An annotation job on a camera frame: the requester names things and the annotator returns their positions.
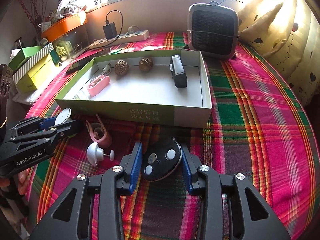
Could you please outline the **green white cardboard box tray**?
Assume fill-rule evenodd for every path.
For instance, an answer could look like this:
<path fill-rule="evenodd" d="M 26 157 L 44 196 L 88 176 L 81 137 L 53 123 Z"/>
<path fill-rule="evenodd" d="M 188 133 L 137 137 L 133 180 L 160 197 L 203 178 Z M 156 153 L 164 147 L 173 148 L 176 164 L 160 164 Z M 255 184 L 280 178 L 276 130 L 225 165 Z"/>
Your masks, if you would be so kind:
<path fill-rule="evenodd" d="M 186 88 L 176 88 L 170 72 L 170 59 L 177 54 L 187 75 Z M 145 57 L 153 60 L 149 72 L 138 66 Z M 114 66 L 119 60 L 128 63 L 127 74 L 119 76 L 113 70 L 109 85 L 91 97 L 89 82 L 107 64 Z M 192 50 L 145 50 L 96 57 L 71 78 L 55 101 L 74 114 L 192 128 L 205 128 L 212 111 L 204 60 L 199 51 Z"/>

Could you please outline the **black rectangular device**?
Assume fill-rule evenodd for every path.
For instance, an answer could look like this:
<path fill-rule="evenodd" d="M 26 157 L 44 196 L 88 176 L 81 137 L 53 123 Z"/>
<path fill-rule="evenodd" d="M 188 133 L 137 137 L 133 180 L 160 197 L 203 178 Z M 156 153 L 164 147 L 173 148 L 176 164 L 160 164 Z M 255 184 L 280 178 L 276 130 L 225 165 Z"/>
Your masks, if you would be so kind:
<path fill-rule="evenodd" d="M 172 55 L 169 68 L 176 88 L 186 88 L 188 79 L 180 55 Z"/>

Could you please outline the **orange storage box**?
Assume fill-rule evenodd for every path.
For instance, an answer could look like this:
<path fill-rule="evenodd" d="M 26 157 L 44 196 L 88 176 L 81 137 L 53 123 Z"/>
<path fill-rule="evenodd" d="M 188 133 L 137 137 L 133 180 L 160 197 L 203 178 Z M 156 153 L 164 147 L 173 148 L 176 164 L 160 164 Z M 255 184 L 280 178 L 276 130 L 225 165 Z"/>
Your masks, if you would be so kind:
<path fill-rule="evenodd" d="M 86 13 L 82 11 L 78 14 L 74 14 L 57 21 L 41 34 L 41 38 L 46 38 L 49 42 L 53 42 L 66 33 L 86 23 Z"/>

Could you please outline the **black oval button remote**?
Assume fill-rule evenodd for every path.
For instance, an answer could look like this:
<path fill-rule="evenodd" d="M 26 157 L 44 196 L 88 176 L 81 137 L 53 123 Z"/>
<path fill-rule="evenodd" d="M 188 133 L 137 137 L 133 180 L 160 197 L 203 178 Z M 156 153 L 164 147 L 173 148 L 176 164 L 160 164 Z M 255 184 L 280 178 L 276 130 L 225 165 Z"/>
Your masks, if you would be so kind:
<path fill-rule="evenodd" d="M 143 154 L 141 175 L 155 182 L 171 175 L 182 160 L 182 147 L 174 137 L 165 138 L 150 145 Z"/>

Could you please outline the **white plug in strip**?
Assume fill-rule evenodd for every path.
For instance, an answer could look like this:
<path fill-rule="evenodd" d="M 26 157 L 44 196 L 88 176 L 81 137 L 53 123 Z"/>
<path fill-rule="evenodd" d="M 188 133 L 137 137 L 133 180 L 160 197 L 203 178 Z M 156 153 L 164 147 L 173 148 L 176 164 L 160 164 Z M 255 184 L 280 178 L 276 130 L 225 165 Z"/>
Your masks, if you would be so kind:
<path fill-rule="evenodd" d="M 127 35 L 134 34 L 136 32 L 140 32 L 140 31 L 142 31 L 142 30 L 139 27 L 137 27 L 136 25 L 132 25 L 128 28 Z"/>

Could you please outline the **wrinkled brown walnut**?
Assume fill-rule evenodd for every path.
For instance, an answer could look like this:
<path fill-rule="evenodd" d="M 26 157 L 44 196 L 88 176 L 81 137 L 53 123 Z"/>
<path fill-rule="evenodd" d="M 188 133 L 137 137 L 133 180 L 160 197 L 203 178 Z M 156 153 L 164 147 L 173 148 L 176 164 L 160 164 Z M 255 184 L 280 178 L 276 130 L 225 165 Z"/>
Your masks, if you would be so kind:
<path fill-rule="evenodd" d="M 138 64 L 142 72 L 149 72 L 153 68 L 153 60 L 151 58 L 142 58 Z"/>

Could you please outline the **green striped box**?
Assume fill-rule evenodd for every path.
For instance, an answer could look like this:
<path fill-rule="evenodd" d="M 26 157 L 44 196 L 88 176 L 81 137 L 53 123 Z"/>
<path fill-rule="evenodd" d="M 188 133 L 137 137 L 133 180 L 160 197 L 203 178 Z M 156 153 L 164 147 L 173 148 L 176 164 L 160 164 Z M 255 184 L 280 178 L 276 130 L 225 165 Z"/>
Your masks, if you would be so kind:
<path fill-rule="evenodd" d="M 24 77 L 35 64 L 40 62 L 53 50 L 54 46 L 51 42 L 42 48 L 40 46 L 33 46 L 20 49 L 9 62 L 9 67 L 13 70 L 12 78 L 14 83 L 18 84 L 20 79 Z"/>

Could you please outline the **red branch decoration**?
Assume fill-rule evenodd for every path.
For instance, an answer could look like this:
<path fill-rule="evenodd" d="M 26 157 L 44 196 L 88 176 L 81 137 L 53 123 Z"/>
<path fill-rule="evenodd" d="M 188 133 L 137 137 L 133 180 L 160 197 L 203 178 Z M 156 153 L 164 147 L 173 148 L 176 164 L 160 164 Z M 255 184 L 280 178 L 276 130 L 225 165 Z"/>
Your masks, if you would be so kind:
<path fill-rule="evenodd" d="M 39 25 L 47 18 L 48 0 L 18 0 L 31 25 L 39 32 Z"/>

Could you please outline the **white power strip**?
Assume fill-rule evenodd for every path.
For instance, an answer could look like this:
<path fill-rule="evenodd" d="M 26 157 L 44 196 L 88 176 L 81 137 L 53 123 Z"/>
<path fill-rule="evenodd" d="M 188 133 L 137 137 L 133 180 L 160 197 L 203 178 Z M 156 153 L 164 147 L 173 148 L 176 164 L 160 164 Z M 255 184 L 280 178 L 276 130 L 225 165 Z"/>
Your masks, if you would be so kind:
<path fill-rule="evenodd" d="M 102 38 L 99 40 L 94 41 L 92 44 L 89 45 L 89 49 L 96 49 L 101 47 L 107 46 L 115 46 L 124 43 L 132 43 L 138 41 L 145 41 L 150 37 L 149 31 L 135 31 L 131 34 L 121 34 L 119 37 L 115 37 L 113 39 L 107 40 L 106 38 Z"/>

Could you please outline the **cream heart curtain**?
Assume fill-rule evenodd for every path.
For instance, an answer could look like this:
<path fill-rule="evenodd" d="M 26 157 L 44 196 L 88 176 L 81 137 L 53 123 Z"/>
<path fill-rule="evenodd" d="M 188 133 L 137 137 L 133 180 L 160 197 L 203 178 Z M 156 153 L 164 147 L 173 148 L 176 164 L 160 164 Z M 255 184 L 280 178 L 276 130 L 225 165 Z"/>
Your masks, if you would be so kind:
<path fill-rule="evenodd" d="M 287 81 L 302 105 L 319 93 L 319 22 L 305 0 L 246 0 L 239 38 Z"/>

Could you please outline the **pitted round walnut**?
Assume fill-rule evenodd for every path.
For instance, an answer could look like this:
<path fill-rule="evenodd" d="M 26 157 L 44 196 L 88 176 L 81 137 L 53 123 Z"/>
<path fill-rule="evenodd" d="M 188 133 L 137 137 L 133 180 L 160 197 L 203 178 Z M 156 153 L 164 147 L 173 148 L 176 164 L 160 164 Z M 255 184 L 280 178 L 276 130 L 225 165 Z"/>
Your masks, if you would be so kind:
<path fill-rule="evenodd" d="M 129 71 L 129 65 L 126 61 L 119 60 L 116 62 L 115 66 L 114 66 L 114 71 L 119 76 L 126 75 L 127 72 Z"/>

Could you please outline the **yellow box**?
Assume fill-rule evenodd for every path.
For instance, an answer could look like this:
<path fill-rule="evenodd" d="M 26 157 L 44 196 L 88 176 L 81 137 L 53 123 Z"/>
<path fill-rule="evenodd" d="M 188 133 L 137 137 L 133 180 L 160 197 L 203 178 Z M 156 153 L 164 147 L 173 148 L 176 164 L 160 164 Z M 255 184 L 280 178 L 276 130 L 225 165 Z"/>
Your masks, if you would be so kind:
<path fill-rule="evenodd" d="M 35 64 L 21 79 L 16 87 L 20 93 L 32 92 L 40 86 L 57 70 L 50 54 Z"/>

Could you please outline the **white knob hook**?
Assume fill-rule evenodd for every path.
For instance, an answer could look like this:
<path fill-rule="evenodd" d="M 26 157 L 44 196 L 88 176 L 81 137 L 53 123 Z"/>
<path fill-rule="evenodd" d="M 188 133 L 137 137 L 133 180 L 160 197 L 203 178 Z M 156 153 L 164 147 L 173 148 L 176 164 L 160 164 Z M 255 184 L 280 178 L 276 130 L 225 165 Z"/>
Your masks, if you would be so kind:
<path fill-rule="evenodd" d="M 105 157 L 109 157 L 110 161 L 114 161 L 114 150 L 109 154 L 104 153 L 104 150 L 99 147 L 97 142 L 91 143 L 86 151 L 87 160 L 93 166 L 97 166 Z"/>

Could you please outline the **black charger adapter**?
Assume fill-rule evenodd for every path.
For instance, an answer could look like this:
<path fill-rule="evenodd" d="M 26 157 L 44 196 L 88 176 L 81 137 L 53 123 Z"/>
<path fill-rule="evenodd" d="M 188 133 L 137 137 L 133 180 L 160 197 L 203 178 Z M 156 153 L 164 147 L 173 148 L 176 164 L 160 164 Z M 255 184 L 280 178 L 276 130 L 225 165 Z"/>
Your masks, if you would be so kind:
<path fill-rule="evenodd" d="M 106 20 L 103 31 L 107 40 L 113 39 L 118 35 L 115 23 L 110 22 L 109 20 Z"/>

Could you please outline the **black smartphone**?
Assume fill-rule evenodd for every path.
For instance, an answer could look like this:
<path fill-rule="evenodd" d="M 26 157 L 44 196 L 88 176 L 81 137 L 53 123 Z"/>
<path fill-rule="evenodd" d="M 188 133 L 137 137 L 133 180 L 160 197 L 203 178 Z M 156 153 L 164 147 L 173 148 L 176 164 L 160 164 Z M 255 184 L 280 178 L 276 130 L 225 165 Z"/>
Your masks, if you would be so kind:
<path fill-rule="evenodd" d="M 88 55 L 81 56 L 80 59 L 76 59 L 67 69 L 66 74 L 70 75 L 74 72 L 81 70 L 86 64 L 89 63 L 95 57 L 106 55 L 110 52 L 110 49 L 102 49 L 95 53 L 89 53 Z"/>

